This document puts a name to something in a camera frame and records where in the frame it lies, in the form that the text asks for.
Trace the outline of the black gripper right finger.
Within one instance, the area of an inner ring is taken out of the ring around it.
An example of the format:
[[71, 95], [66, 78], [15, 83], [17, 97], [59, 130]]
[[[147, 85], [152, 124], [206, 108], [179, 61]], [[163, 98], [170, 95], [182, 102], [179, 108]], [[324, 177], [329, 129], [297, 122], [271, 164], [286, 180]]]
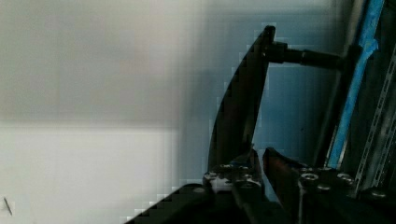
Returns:
[[268, 147], [262, 169], [293, 224], [395, 224], [395, 192], [355, 190], [348, 173], [309, 167]]

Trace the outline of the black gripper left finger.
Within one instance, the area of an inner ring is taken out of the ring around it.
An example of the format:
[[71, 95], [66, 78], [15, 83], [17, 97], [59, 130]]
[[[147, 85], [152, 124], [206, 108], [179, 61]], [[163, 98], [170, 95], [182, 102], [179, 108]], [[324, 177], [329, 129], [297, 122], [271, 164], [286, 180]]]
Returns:
[[125, 224], [280, 224], [280, 206], [265, 196], [254, 150], [186, 184]]

